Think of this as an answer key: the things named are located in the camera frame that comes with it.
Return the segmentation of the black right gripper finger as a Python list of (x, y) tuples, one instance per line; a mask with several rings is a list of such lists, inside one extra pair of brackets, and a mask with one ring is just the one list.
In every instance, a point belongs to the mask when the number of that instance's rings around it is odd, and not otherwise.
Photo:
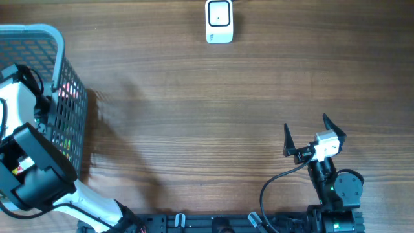
[(327, 116), (326, 113), (323, 114), (323, 123), (327, 130), (333, 130), (336, 133), (340, 142), (345, 142), (347, 135)]
[(283, 148), (283, 154), (285, 157), (294, 155), (296, 152), (296, 147), (294, 145), (294, 141), (292, 139), (292, 136), (290, 134), (290, 130), (287, 124), (284, 124), (284, 148)]

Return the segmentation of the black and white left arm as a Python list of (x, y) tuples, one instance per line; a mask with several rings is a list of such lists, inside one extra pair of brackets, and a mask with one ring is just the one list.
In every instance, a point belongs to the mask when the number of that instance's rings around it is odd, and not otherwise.
[(114, 199), (84, 185), (74, 166), (35, 126), (37, 113), (47, 113), (41, 76), (26, 65), (2, 71), (1, 81), (1, 193), (32, 215), (19, 215), (5, 205), (12, 218), (34, 219), (62, 212), (88, 224), (95, 232), (144, 232), (139, 217)]

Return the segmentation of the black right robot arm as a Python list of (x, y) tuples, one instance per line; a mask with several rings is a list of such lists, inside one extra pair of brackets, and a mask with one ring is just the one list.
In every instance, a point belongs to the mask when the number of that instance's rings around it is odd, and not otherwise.
[(326, 114), (325, 131), (315, 134), (314, 141), (297, 148), (289, 127), (284, 125), (284, 156), (293, 156), (296, 165), (306, 165), (320, 203), (310, 205), (301, 224), (304, 232), (365, 232), (361, 206), (364, 178), (352, 170), (338, 170), (333, 157), (342, 152), (347, 135)]

